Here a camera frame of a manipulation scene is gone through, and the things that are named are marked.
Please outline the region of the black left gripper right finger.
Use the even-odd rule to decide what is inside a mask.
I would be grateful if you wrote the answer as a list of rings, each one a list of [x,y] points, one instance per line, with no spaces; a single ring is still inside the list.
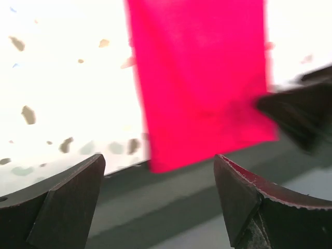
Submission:
[[[331,201],[272,183],[222,155],[214,176],[232,248],[331,248]]]

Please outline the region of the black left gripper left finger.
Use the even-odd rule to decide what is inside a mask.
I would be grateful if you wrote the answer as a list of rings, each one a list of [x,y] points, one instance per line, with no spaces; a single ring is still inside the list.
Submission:
[[[85,248],[105,159],[77,165],[1,197],[1,248]]]

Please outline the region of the pink t shirt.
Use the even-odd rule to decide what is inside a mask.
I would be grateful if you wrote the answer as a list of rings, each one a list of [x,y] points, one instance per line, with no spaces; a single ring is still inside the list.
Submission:
[[[128,1],[150,170],[173,171],[276,139],[264,1]]]

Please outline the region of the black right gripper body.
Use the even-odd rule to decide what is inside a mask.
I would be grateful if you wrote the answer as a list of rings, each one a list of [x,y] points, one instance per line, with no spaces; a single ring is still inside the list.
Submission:
[[[331,144],[331,65],[302,75],[295,88],[260,97],[256,108],[302,150]]]

